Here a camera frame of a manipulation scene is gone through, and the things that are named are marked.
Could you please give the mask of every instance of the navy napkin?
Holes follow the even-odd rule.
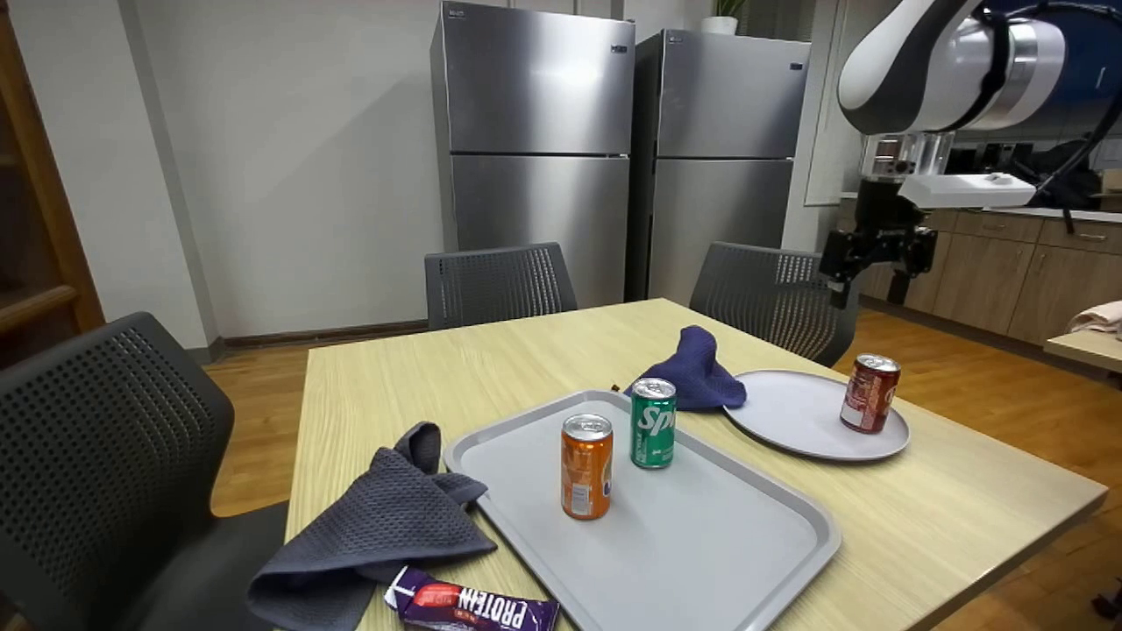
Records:
[[[483,483],[439,472],[442,431],[409,428],[248,586],[248,608],[282,626],[356,626],[374,586],[400,565],[462,560],[494,551],[465,508]]]
[[[702,324],[682,324],[677,351],[642,372],[642,377],[666,377],[677,384],[677,411],[721,411],[744,405],[747,393],[718,362],[715,335]]]

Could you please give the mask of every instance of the stainless steel refrigerator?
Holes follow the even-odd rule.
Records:
[[[783,240],[808,57],[706,30],[639,44],[628,297],[687,302],[709,240]]]
[[[619,302],[631,19],[444,4],[432,78],[444,244],[560,240],[575,297]]]

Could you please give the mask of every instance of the soda can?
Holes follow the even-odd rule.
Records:
[[[615,431],[599,414],[560,423],[560,508],[570,517],[603,517],[610,508]]]
[[[631,384],[631,461],[666,470],[674,461],[677,390],[666,377]]]
[[[846,384],[840,423],[879,433],[883,417],[890,411],[890,397],[899,393],[900,369],[883,352],[858,352],[852,362],[852,377]]]

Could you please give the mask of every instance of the gray chair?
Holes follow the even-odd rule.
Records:
[[[715,240],[692,308],[816,363],[834,363],[852,342],[858,292],[834,308],[816,259],[812,253]]]
[[[474,324],[575,308],[556,240],[425,257],[429,324]]]
[[[33,626],[263,626],[285,504],[210,515],[231,403],[126,314],[0,372],[0,598]]]

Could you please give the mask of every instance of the office chair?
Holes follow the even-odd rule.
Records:
[[[575,308],[556,240],[425,257],[429,324],[471,324]]]
[[[210,515],[231,403],[126,314],[0,372],[0,597],[33,626],[263,626],[285,504]]]
[[[715,240],[692,308],[816,363],[834,363],[852,342],[858,292],[834,308],[816,259],[812,253]]]

